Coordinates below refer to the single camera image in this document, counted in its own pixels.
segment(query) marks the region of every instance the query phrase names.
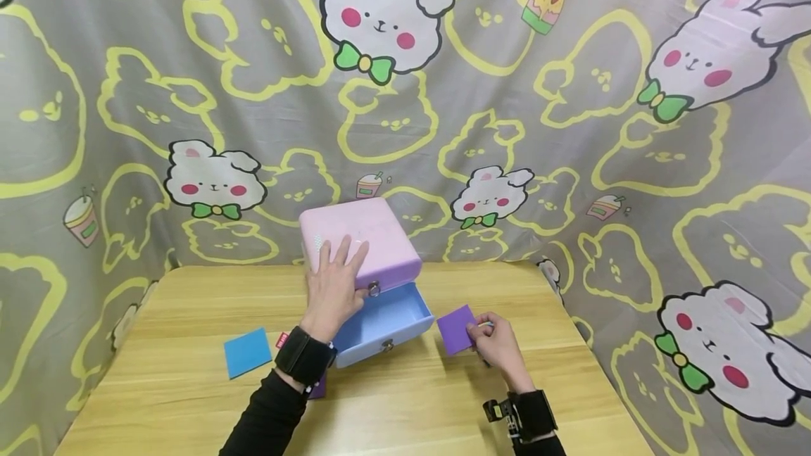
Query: wooden table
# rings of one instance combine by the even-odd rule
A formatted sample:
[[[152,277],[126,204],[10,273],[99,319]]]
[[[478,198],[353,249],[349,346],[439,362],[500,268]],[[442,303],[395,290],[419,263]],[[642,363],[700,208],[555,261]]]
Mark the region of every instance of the wooden table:
[[[417,280],[434,316],[469,303],[513,323],[535,385],[548,394],[569,456],[651,456],[543,275],[528,264],[426,264]],[[58,456],[215,455],[272,364],[228,380],[223,343],[304,311],[301,266],[185,267],[167,274]],[[482,403],[502,400],[495,369],[444,355],[436,324],[347,369],[310,401],[288,455],[512,455]]]

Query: black wrist strap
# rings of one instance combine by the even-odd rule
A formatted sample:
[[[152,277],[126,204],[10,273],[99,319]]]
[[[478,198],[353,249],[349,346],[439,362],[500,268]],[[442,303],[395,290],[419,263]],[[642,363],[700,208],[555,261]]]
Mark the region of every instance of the black wrist strap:
[[[518,433],[524,441],[546,435],[557,429],[553,409],[549,407],[543,390],[531,393],[509,393],[509,401],[518,418]]]
[[[279,349],[276,366],[311,390],[332,365],[336,354],[331,343],[319,342],[304,329],[295,327]]]

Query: red tag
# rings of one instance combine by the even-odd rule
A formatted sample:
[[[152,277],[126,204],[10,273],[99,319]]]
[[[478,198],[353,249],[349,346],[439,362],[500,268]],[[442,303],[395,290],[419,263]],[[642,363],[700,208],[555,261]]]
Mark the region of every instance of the red tag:
[[[281,349],[284,342],[287,342],[287,333],[282,333],[279,335],[279,339],[276,340],[276,348]]]

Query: purple paper square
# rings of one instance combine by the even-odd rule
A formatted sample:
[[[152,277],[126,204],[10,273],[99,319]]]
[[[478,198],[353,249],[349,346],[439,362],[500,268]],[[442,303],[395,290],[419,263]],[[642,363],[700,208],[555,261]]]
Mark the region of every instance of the purple paper square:
[[[469,323],[475,324],[476,317],[473,317],[473,311],[470,310],[468,305],[455,309],[448,315],[436,320],[439,334],[442,335],[445,351],[448,354],[458,354],[464,349],[473,346],[473,342],[467,334],[467,325]]]
[[[327,373],[324,373],[324,376],[321,377],[321,380],[318,381],[318,386],[313,388],[313,392],[310,393],[311,400],[317,400],[318,398],[323,398],[327,395]]]

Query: hand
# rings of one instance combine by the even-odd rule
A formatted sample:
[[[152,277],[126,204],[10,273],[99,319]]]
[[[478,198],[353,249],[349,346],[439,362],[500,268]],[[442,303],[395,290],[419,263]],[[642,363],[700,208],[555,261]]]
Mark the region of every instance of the hand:
[[[306,275],[308,282],[308,307],[298,324],[310,337],[320,342],[330,342],[344,322],[363,308],[363,299],[369,295],[368,289],[354,288],[358,270],[369,252],[369,243],[364,241],[354,257],[347,262],[352,238],[344,236],[335,255],[335,262],[329,261],[330,242],[321,246],[318,272]]]
[[[481,326],[491,323],[492,326]],[[507,319],[487,312],[476,318],[475,324],[467,325],[467,332],[473,338],[475,348],[487,362],[501,370],[507,386],[518,394],[535,391],[532,377],[529,376],[524,356],[518,348],[513,327]]]

